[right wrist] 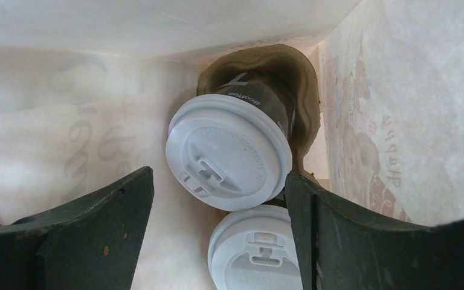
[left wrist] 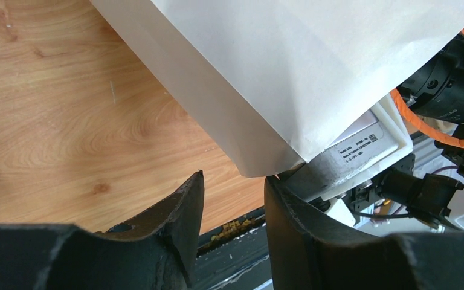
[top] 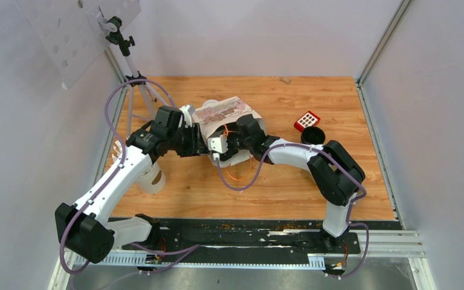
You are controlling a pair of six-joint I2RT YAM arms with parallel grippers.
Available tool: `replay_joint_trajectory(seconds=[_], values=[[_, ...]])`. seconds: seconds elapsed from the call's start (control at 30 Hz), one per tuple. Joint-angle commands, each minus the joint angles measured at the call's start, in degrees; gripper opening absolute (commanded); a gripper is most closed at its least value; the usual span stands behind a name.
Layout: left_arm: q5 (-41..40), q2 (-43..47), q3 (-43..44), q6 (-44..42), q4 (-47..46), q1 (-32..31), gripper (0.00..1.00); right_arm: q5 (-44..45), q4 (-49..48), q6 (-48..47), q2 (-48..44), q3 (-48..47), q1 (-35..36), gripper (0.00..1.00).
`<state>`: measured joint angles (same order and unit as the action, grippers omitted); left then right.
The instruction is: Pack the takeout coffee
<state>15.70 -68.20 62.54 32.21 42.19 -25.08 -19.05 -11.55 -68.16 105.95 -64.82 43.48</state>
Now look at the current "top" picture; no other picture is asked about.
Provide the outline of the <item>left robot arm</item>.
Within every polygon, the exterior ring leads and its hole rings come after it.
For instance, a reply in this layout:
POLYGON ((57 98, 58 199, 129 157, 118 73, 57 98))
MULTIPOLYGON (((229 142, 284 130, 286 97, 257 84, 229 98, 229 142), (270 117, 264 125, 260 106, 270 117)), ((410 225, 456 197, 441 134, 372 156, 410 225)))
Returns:
POLYGON ((114 222, 109 217, 131 185, 168 151, 181 157, 206 153, 199 125, 193 124, 194 111, 192 105, 179 109, 160 107, 154 120, 127 139, 122 155, 92 189, 73 205, 61 203, 56 208, 54 217, 62 249, 99 263, 114 248, 133 242, 147 250, 160 244, 158 220, 145 214, 114 222))

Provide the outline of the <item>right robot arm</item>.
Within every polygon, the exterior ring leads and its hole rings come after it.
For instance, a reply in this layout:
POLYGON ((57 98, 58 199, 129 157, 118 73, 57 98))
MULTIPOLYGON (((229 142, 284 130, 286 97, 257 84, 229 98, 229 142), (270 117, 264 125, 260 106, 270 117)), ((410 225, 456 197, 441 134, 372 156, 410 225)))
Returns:
POLYGON ((326 200, 322 247, 333 253, 344 246, 353 204, 367 191, 363 186, 366 174, 341 143, 332 140, 326 144, 301 144, 267 135, 251 114, 223 126, 219 137, 219 141, 208 141, 209 145, 225 146, 224 152, 213 151, 217 167, 244 151, 261 166, 285 165, 309 172, 326 200))

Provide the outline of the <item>paper bag with orange handles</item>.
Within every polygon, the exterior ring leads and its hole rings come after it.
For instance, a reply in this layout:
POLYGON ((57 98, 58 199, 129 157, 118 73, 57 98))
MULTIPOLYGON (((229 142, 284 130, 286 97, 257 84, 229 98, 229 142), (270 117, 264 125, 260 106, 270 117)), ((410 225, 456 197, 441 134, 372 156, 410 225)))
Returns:
MULTIPOLYGON (((260 128, 266 132, 266 123, 263 118, 237 96, 222 101, 207 100, 202 107, 195 110, 193 122, 200 125, 204 143, 207 146, 207 139, 211 136, 224 134, 227 137, 229 133, 239 133, 236 121, 244 115, 252 115, 259 123, 260 128)), ((210 151, 209 158, 214 166, 216 165, 216 156, 220 158, 219 153, 210 151)), ((219 162, 220 168, 223 171, 227 167, 236 164, 239 163, 219 162)))

